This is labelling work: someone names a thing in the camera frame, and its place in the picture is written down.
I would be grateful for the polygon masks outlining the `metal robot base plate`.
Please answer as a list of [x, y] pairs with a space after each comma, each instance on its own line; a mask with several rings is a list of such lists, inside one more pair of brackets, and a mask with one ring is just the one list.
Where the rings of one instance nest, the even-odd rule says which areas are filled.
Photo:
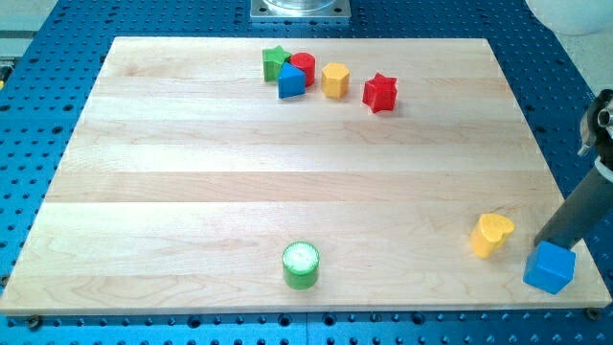
[[251, 0], [250, 16], [257, 19], [351, 18], [349, 0]]

